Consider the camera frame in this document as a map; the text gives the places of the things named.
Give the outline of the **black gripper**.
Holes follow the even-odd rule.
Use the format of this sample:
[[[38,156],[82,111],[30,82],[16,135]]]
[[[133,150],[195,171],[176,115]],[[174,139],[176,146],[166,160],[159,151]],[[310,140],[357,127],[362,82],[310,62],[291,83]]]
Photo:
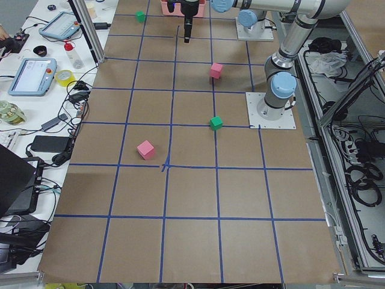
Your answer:
[[[199,11],[199,0],[167,0],[167,9],[170,13],[174,12],[174,6],[180,3],[180,11],[184,15],[184,37],[185,43],[189,43],[193,28],[193,17]]]

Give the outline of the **green cube near arm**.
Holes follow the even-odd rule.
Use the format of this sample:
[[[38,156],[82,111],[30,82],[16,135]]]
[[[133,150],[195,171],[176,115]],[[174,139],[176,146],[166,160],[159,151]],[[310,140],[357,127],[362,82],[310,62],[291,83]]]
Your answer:
[[[223,121],[220,116],[212,117],[209,121],[211,130],[216,131],[223,127]]]

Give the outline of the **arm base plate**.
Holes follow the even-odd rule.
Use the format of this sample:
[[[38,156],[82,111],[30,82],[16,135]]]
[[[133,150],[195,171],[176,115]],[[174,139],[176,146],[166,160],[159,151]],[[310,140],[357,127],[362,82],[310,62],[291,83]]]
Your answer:
[[[273,29],[270,27],[270,22],[256,22],[251,28],[244,27],[236,18],[237,38],[240,41],[255,41],[255,42],[273,42]]]
[[[271,108],[265,103],[265,93],[245,94],[249,127],[251,129],[296,129],[291,105],[287,100],[283,108]]]

